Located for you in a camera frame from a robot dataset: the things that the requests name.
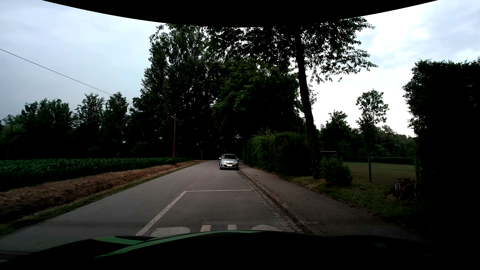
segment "sidewalk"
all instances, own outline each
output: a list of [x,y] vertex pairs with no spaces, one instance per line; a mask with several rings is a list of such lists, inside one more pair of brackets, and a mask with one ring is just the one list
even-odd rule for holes
[[266,193],[306,233],[377,235],[426,243],[428,240],[400,226],[385,222],[359,208],[298,186],[240,160],[240,172]]

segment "silver car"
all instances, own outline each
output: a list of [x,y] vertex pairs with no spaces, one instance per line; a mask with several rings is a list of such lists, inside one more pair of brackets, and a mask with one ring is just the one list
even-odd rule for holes
[[222,157],[218,158],[218,165],[221,170],[224,169],[235,169],[239,170],[239,159],[234,154],[223,154]]

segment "power line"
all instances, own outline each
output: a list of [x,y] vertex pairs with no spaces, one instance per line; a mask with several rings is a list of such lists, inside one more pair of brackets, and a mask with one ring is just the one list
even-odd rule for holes
[[[18,57],[18,58],[22,58],[22,57],[20,57],[20,56],[18,56],[18,55],[14,55],[13,53],[4,50],[4,49],[0,49],[0,50],[4,51],[4,52],[6,52],[6,53],[9,53],[9,54],[11,54],[11,55],[13,55],[13,56],[16,56],[16,57]],[[37,63],[33,63],[32,61],[27,60],[27,59],[25,59],[25,58],[22,58],[22,59],[25,60],[25,61],[28,61],[28,62],[30,62],[30,63],[32,63],[32,64],[35,64],[35,65],[37,65],[37,66],[41,66],[41,65],[39,65],[39,64],[37,64]],[[57,74],[60,74],[60,75],[62,75],[62,76],[64,76],[64,77],[67,77],[67,78],[69,78],[69,79],[72,79],[72,80],[74,80],[74,81],[76,81],[76,82],[79,82],[79,83],[81,83],[81,84],[84,84],[84,83],[82,83],[82,82],[80,82],[80,81],[77,81],[77,80],[75,80],[75,79],[73,79],[73,78],[70,78],[70,77],[68,77],[68,76],[65,76],[65,75],[63,75],[63,74],[61,74],[61,73],[58,73],[58,72],[56,72],[56,71],[53,71],[53,72],[55,72],[55,73],[57,73]],[[93,88],[93,89],[96,89],[96,90],[98,90],[98,91],[102,91],[102,92],[104,92],[104,93],[109,94],[109,95],[112,96],[112,94],[107,93],[107,92],[105,92],[105,91],[103,91],[103,90],[100,90],[100,89],[98,89],[98,88],[95,88],[95,87],[93,87],[93,86],[89,86],[89,87],[91,87],[91,88]]]

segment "green hedge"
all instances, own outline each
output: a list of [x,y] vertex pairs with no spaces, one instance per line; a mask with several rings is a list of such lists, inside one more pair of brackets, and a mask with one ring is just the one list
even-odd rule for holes
[[312,161],[307,135],[292,132],[257,136],[243,146],[243,162],[285,175],[309,176]]
[[[192,159],[175,158],[175,162],[190,160]],[[172,158],[0,160],[0,191],[171,163]]]

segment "grass strip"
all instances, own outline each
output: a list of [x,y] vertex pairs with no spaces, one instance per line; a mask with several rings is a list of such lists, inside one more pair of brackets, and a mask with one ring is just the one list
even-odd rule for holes
[[11,234],[11,233],[13,233],[13,232],[15,232],[19,229],[25,228],[27,226],[36,225],[36,224],[45,222],[45,221],[50,220],[54,217],[57,217],[61,214],[73,211],[77,208],[80,208],[82,206],[88,205],[88,204],[93,203],[95,201],[101,200],[103,198],[106,198],[106,197],[108,197],[110,195],[113,195],[113,194],[116,194],[118,192],[127,190],[131,187],[143,184],[145,182],[156,179],[158,177],[162,177],[162,176],[167,175],[169,173],[176,172],[176,171],[179,171],[179,170],[182,170],[182,169],[185,169],[187,167],[197,165],[197,164],[200,164],[200,163],[203,163],[203,162],[206,162],[206,161],[204,160],[204,161],[201,161],[201,162],[196,162],[196,163],[188,164],[188,165],[185,165],[185,166],[182,166],[182,167],[179,167],[179,168],[175,168],[175,169],[170,170],[170,171],[160,172],[160,173],[158,173],[156,175],[152,175],[150,177],[134,180],[134,181],[128,182],[126,184],[116,186],[112,189],[105,190],[105,191],[102,191],[102,192],[99,192],[99,193],[95,193],[95,194],[86,196],[84,198],[78,199],[78,200],[76,200],[74,202],[71,202],[71,203],[68,203],[68,204],[64,204],[62,206],[51,207],[51,208],[48,208],[46,210],[39,211],[35,214],[23,217],[23,218],[18,219],[18,220],[15,220],[15,221],[12,221],[12,222],[9,222],[9,223],[6,223],[6,224],[0,224],[0,236],[6,236],[8,234]]
[[391,186],[354,179],[348,187],[329,188],[325,179],[315,180],[312,176],[289,176],[276,172],[269,173],[352,207],[361,208],[421,236],[435,237],[431,224],[423,215],[423,200],[399,200],[389,194]]

